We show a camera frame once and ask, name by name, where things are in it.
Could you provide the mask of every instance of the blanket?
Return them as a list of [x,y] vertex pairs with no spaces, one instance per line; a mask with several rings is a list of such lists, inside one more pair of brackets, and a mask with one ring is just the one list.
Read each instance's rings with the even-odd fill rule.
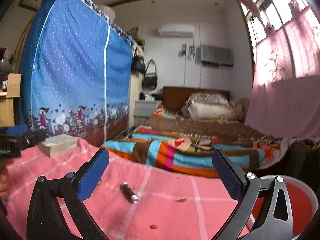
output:
[[[181,150],[170,143],[181,138],[188,138],[191,147]],[[208,144],[207,141],[210,141],[212,149],[222,149],[246,172],[265,169],[279,162],[289,145],[287,139],[266,136],[238,121],[189,120],[159,109],[129,137],[107,141],[103,147],[134,162],[173,172],[218,178],[212,165],[212,151],[196,146]]]
[[[79,138],[78,147],[62,156],[49,158],[33,147],[22,151],[22,157],[9,166],[13,189],[7,218],[23,239],[36,179],[41,175],[57,179],[77,171],[97,150]],[[208,240],[237,205],[220,179],[174,174],[109,154],[102,183],[84,205],[110,240]],[[124,181],[139,197],[137,204],[129,203],[121,193],[119,186]],[[65,203],[59,201],[71,232],[80,237]]]

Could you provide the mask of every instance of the person's hand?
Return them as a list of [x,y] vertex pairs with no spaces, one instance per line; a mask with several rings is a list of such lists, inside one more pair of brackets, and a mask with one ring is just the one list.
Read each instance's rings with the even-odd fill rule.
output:
[[[13,159],[5,160],[5,164],[9,165],[13,163]],[[6,199],[8,198],[10,193],[10,179],[8,169],[5,168],[0,172],[0,198]]]

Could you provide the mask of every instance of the screw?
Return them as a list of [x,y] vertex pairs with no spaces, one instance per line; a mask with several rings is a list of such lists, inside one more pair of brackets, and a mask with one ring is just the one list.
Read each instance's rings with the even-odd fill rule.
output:
[[39,181],[39,182],[44,181],[44,176],[40,176],[40,177],[37,179],[37,181]]
[[283,178],[281,176],[277,176],[277,181],[283,182]]
[[66,177],[68,178],[68,179],[72,179],[73,177],[75,176],[75,173],[74,172],[68,172],[67,173],[67,175],[66,175]]
[[254,179],[254,174],[253,173],[251,173],[251,172],[249,172],[249,173],[247,173],[247,178],[248,179]]

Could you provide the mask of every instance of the pink tablecloth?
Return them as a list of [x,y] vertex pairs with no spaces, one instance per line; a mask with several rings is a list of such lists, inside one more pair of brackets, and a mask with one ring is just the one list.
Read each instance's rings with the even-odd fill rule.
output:
[[[36,179],[62,178],[69,171],[77,171],[97,151],[97,147],[79,139],[78,147],[57,158],[46,157],[38,147],[22,152],[22,158],[9,167],[13,182],[8,199],[8,220],[26,239],[28,207]],[[84,204],[105,234],[112,239],[211,239],[233,211],[232,200],[220,179],[206,179],[122,159],[110,152],[110,163]],[[140,201],[129,203],[119,190],[127,181]],[[60,203],[63,214],[75,235],[80,236],[68,210]]]

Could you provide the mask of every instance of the small cylindrical bottle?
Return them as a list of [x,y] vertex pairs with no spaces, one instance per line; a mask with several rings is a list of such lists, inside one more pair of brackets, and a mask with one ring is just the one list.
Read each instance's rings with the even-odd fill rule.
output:
[[133,203],[138,203],[139,199],[137,195],[132,191],[132,189],[129,187],[128,183],[124,182],[122,183],[122,189],[123,193],[126,197],[130,198]]

